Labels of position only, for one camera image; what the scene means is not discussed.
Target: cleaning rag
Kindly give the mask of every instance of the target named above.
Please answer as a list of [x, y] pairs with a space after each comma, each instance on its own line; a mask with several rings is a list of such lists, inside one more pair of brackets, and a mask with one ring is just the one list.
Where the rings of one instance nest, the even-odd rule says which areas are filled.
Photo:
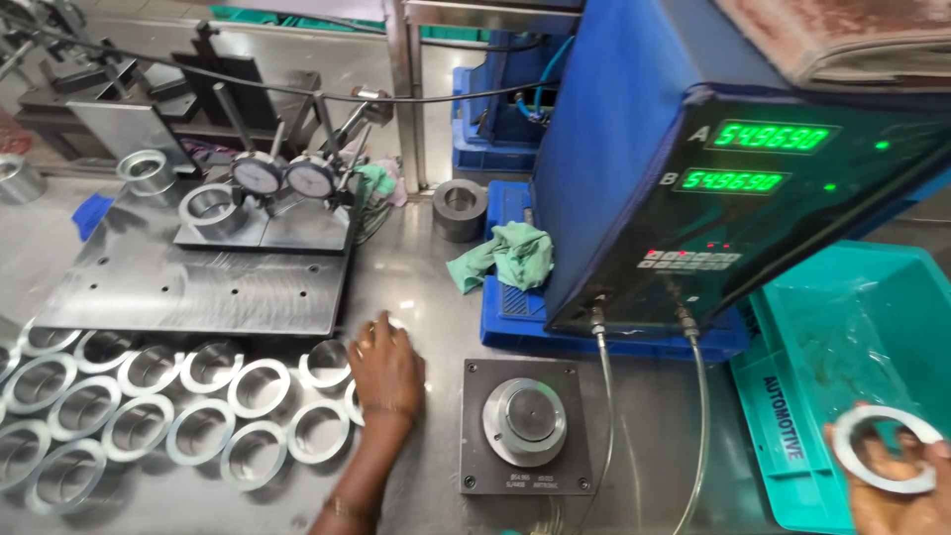
[[492, 240], [446, 263], [462, 293], [485, 282], [485, 273], [495, 265], [502, 284], [525, 291], [540, 287], [552, 270], [552, 237], [527, 223], [509, 222], [492, 227]]

